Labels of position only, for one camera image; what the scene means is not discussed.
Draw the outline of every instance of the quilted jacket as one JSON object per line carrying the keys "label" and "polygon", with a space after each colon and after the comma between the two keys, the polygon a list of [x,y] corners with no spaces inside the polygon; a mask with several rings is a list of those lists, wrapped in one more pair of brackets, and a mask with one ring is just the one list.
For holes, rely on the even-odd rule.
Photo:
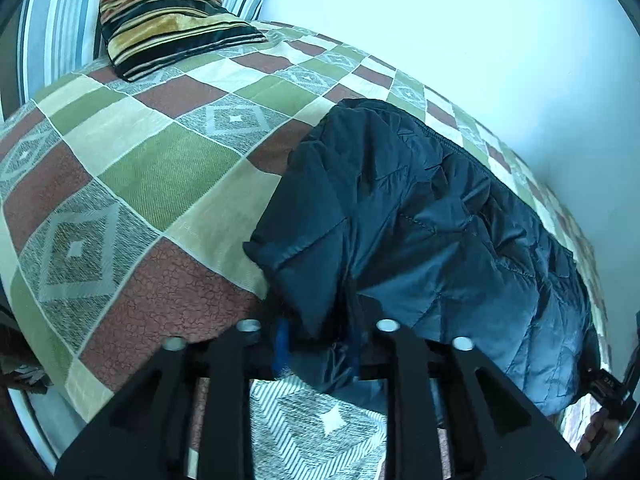
{"label": "quilted jacket", "polygon": [[600,365],[571,252],[471,154],[391,104],[332,108],[290,154],[244,250],[315,344],[290,368],[365,408],[384,412],[385,389],[355,381],[346,359],[340,304],[353,294],[423,338],[470,337],[545,415]]}

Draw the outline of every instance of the metal screw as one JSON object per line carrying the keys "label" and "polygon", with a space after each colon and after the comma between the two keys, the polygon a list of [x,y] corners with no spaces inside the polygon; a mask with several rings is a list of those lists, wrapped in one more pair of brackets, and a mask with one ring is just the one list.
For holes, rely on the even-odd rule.
{"label": "metal screw", "polygon": [[400,323],[394,319],[381,319],[376,326],[380,332],[395,332],[400,329]]}
{"label": "metal screw", "polygon": [[468,337],[457,337],[452,341],[453,348],[463,352],[468,352],[474,347],[474,342]]}
{"label": "metal screw", "polygon": [[169,352],[178,352],[187,346],[187,342],[181,337],[168,337],[162,342],[162,348]]}
{"label": "metal screw", "polygon": [[236,323],[238,332],[258,332],[260,330],[260,321],[257,319],[243,319]]}

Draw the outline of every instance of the velvet pillow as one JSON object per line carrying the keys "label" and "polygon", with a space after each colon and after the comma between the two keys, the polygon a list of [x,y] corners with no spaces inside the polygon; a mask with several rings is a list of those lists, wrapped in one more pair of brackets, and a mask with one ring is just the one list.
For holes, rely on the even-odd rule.
{"label": "velvet pillow", "polygon": [[100,0],[100,24],[114,70],[126,81],[203,52],[267,41],[222,0]]}

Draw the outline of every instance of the black bracket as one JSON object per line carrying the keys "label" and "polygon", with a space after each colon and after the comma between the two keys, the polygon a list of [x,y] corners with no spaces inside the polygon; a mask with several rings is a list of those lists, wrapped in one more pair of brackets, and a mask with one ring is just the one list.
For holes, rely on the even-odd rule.
{"label": "black bracket", "polygon": [[[351,319],[368,334],[359,377],[388,380],[387,480],[442,478],[432,381],[454,479],[586,478],[553,425],[471,340],[423,340],[369,298],[357,309]],[[167,339],[64,453],[56,478],[183,480],[196,382],[209,378],[197,478],[252,480],[249,384],[274,380],[273,332],[243,320],[210,341]]]}

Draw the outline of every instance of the white wall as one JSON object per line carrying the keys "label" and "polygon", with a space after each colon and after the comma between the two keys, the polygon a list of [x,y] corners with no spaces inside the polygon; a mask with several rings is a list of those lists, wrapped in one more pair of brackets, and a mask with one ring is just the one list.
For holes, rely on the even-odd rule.
{"label": "white wall", "polygon": [[518,152],[594,244],[622,373],[640,309],[640,38],[617,0],[265,0],[260,18],[386,60]]}

